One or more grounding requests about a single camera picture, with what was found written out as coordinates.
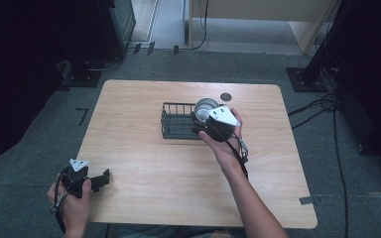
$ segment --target gray carpet floor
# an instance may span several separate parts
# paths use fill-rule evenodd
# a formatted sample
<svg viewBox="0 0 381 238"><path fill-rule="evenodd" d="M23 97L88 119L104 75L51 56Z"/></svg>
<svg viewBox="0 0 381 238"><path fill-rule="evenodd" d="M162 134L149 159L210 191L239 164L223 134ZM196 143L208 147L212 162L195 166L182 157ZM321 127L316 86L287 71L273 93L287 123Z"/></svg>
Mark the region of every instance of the gray carpet floor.
<svg viewBox="0 0 381 238"><path fill-rule="evenodd" d="M302 107L323 93L294 92L286 67L305 67L309 57L145 51L105 71L95 88L58 91L24 138L0 156L0 237L62 237L49 214L46 192L70 158L76 158L103 83L107 79L277 84L287 110ZM82 125L83 111L89 109ZM290 118L292 125L320 108ZM348 198L349 237L381 237L381 157L357 153L357 140L343 111L336 113L341 165ZM320 114L294 130L318 226L288 229L291 237L343 237L344 196L333 140L332 113ZM104 237L106 224L91 223L86 237Z"/></svg>

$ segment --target finger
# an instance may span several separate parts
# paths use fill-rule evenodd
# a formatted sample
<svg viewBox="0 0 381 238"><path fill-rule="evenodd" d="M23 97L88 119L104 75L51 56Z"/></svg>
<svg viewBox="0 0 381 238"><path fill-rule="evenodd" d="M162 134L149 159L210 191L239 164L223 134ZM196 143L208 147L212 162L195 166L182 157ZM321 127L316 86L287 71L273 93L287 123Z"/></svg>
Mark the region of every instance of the finger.
<svg viewBox="0 0 381 238"><path fill-rule="evenodd" d="M55 186L56 183L52 183L51 187L48 190L47 196L51 204L55 204Z"/></svg>
<svg viewBox="0 0 381 238"><path fill-rule="evenodd" d="M240 123L240 126L234 127L234 133L237 135L237 137L241 138L242 137L242 126L243 126L243 121L240 118L239 113L236 111L236 109L231 108L231 113L233 113L234 117L236 117L237 121Z"/></svg>
<svg viewBox="0 0 381 238"><path fill-rule="evenodd" d="M209 145L211 148L212 147L215 147L215 141L208 135L206 134L206 132L204 131L200 131L199 132L199 136L200 138L207 144Z"/></svg>
<svg viewBox="0 0 381 238"><path fill-rule="evenodd" d="M65 190L66 190L66 188L64 188L64 184L62 182L60 182L59 187L58 187L58 195L61 195L62 193L64 193Z"/></svg>
<svg viewBox="0 0 381 238"><path fill-rule="evenodd" d="M82 198L84 202L89 202L91 200L91 179L87 179L82 184Z"/></svg>

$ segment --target black stand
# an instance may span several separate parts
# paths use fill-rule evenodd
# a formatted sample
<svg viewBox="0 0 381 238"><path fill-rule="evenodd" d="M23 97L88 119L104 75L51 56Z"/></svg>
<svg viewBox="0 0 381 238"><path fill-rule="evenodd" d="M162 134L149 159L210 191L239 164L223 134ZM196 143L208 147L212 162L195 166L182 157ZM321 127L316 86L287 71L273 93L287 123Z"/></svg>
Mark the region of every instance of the black stand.
<svg viewBox="0 0 381 238"><path fill-rule="evenodd" d="M326 85L319 76L314 77L313 80L304 78L305 71L305 68L287 67L287 75L296 92L327 92Z"/></svg>
<svg viewBox="0 0 381 238"><path fill-rule="evenodd" d="M64 87L95 87L100 79L101 71L88 70L86 73L74 74L72 69L63 80Z"/></svg>
<svg viewBox="0 0 381 238"><path fill-rule="evenodd" d="M337 58L334 58L334 52L336 49L340 49L345 37L342 34L338 34L337 31L343 26L343 20L352 6L357 2L359 1L341 2L335 22L306 68L287 68L287 74L296 92L327 92L326 85L322 81L319 72L326 61L333 61L335 63L337 60Z"/></svg>

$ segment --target left hand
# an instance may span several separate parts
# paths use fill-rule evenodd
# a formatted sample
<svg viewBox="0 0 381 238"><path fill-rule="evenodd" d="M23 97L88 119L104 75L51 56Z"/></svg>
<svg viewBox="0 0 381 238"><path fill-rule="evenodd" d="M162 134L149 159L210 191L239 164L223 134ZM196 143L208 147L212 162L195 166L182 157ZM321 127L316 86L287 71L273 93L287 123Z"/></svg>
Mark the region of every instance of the left hand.
<svg viewBox="0 0 381 238"><path fill-rule="evenodd" d="M236 149L237 152L239 152L240 151L239 138L242 138L243 122L242 122L242 119L240 118L240 115L237 113L237 111L234 108L231 108L231 112L236 117L237 121L240 123L240 126L234 127L234 134L237 136L237 138L233 136L230 139L228 139L228 142L231 144L231 146L234 149ZM230 147L225 142L217 142L213 140L204 131L200 131L199 136L204 142L206 142L207 145L211 147L224 173L228 173L230 171L235 171L235 170L241 171L240 164L236 160Z"/></svg>
<svg viewBox="0 0 381 238"><path fill-rule="evenodd" d="M55 205L54 182L47 193L52 205ZM58 197L65 191L64 185L60 183ZM91 179L87 179L82 185L82 198L69 194L61 204L61 215L63 218L65 237L83 237L86 226L91 215Z"/></svg>

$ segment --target black wire rack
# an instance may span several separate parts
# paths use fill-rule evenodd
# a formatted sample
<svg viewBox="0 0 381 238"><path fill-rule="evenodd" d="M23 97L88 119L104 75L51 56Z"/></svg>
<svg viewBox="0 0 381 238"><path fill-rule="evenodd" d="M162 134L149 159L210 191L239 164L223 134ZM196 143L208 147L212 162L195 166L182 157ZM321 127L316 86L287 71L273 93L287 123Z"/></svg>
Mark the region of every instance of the black wire rack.
<svg viewBox="0 0 381 238"><path fill-rule="evenodd" d="M164 139L200 140L192 130L194 106L192 103L163 103L161 123Z"/></svg>

